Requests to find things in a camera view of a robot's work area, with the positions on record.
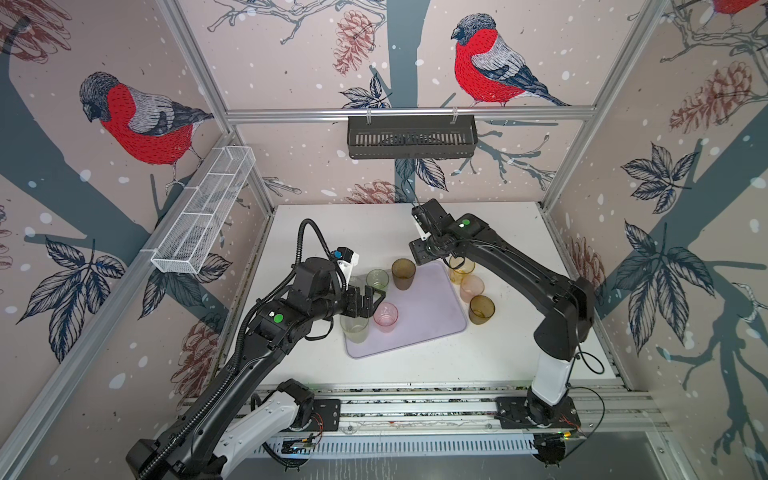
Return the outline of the pale green textured glass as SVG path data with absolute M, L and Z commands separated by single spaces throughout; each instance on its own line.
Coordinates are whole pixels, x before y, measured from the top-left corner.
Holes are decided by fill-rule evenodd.
M 366 280 L 363 276 L 353 276 L 350 278 L 348 286 L 356 287 L 360 292 L 364 292 L 366 287 Z

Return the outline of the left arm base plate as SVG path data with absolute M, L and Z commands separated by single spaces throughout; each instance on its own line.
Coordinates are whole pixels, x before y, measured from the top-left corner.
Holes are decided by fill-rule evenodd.
M 336 432 L 341 417 L 339 399 L 314 399 L 299 406 L 296 418 L 288 427 L 294 432 Z

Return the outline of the lilac plastic tray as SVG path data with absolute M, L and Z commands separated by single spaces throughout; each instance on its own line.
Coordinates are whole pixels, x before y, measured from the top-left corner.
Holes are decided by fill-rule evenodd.
M 383 302 L 394 304 L 399 311 L 395 328 L 389 333 L 381 332 L 372 317 L 363 343 L 346 341 L 350 357 L 370 357 L 457 334 L 467 327 L 463 306 L 438 262 L 418 267 L 408 290 L 388 287 Z

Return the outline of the green circuit board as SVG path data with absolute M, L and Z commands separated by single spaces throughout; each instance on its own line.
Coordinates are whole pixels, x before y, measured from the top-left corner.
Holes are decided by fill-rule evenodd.
M 310 456 L 317 446 L 315 437 L 286 439 L 282 441 L 280 453 L 283 456 Z

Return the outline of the pink clear glass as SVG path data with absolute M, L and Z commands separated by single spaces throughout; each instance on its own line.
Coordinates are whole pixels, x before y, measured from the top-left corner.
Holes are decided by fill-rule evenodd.
M 398 318 L 399 311 L 390 302 L 382 302 L 373 316 L 377 328 L 384 333 L 389 333 L 395 328 Z

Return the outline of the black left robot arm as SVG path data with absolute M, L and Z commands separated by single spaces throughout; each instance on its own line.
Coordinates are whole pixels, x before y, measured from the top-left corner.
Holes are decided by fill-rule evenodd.
M 340 247 L 297 262 L 289 275 L 247 312 L 234 354 L 191 407 L 156 439 L 140 439 L 126 462 L 137 479 L 224 479 L 276 433 L 311 420 L 314 395 L 289 379 L 242 419 L 256 388 L 314 322 L 342 315 L 368 318 L 385 294 L 348 281 L 359 256 Z

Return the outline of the brown textured short glass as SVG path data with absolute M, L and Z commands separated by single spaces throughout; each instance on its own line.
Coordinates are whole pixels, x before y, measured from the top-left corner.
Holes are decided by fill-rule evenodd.
M 496 313 L 494 302 L 485 295 L 474 296 L 469 302 L 468 316 L 471 323 L 482 325 Z

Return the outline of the black wall basket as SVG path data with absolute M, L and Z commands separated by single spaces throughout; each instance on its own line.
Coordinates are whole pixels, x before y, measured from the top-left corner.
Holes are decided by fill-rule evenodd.
M 351 117 L 347 147 L 354 160 L 472 157 L 478 132 L 472 115 Z

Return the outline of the aluminium mounting rail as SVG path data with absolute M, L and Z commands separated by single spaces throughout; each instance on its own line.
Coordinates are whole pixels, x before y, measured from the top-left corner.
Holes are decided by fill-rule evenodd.
M 395 433 L 496 433 L 497 397 L 526 397 L 520 382 L 459 384 L 318 384 L 316 399 L 339 399 L 338 432 L 348 435 Z M 589 432 L 669 432 L 671 427 L 648 392 L 631 391 L 618 380 L 576 381 L 569 392 L 581 430 Z

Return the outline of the clear green glass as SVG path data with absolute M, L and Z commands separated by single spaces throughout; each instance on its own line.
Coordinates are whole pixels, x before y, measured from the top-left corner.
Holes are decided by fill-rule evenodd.
M 366 275 L 366 285 L 386 292 L 390 283 L 389 273 L 384 269 L 373 269 Z

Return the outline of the yellow clear glass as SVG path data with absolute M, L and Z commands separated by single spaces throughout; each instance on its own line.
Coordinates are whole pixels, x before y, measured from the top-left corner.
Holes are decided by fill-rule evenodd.
M 463 279 L 472 274 L 475 269 L 475 263 L 464 257 L 450 256 L 447 265 L 450 281 L 455 285 L 460 285 Z

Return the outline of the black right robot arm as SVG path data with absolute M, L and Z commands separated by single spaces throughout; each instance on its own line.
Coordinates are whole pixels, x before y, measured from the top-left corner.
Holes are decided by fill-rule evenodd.
M 593 284 L 536 262 L 474 214 L 455 219 L 435 199 L 413 207 L 411 215 L 420 235 L 409 243 L 417 265 L 450 256 L 470 260 L 521 293 L 543 315 L 533 334 L 540 354 L 525 407 L 533 425 L 550 426 L 566 408 L 573 363 L 594 324 Z

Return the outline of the brown textured tall glass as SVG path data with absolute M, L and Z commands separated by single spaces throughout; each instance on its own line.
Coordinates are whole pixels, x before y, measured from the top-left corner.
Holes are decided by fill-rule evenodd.
M 393 262 L 391 266 L 394 285 L 401 291 L 408 290 L 415 278 L 416 265 L 412 260 L 400 258 Z

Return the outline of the pink frosted glass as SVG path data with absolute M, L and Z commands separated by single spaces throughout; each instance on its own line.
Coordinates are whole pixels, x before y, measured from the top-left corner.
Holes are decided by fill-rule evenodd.
M 470 303 L 471 300 L 479 295 L 482 295 L 485 290 L 485 284 L 478 276 L 470 274 L 466 275 L 459 287 L 460 298 L 465 303 Z

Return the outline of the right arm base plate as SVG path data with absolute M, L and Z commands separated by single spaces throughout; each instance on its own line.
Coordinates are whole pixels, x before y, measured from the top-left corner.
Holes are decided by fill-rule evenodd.
M 575 430 L 581 428 L 575 404 L 568 395 L 550 406 L 533 397 L 497 397 L 494 416 L 505 430 L 523 429 L 559 429 Z

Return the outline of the pale green frosted tall glass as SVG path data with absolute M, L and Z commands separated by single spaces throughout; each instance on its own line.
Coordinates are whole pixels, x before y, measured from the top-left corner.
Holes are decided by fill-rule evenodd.
M 340 316 L 339 320 L 343 334 L 348 341 L 360 344 L 367 339 L 370 330 L 368 318 Z

